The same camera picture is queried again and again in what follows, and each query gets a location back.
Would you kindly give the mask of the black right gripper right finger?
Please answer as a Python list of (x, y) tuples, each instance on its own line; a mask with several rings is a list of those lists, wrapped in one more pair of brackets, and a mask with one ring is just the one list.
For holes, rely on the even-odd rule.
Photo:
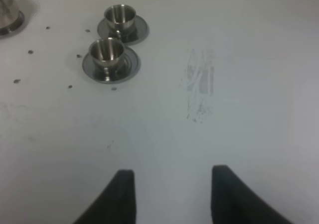
[(214, 224), (289, 224), (228, 166), (212, 168), (211, 217)]

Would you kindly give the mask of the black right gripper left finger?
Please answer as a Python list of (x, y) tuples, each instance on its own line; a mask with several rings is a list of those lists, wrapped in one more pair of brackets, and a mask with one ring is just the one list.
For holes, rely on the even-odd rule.
[(135, 224), (136, 190), (133, 170), (119, 170), (76, 224)]

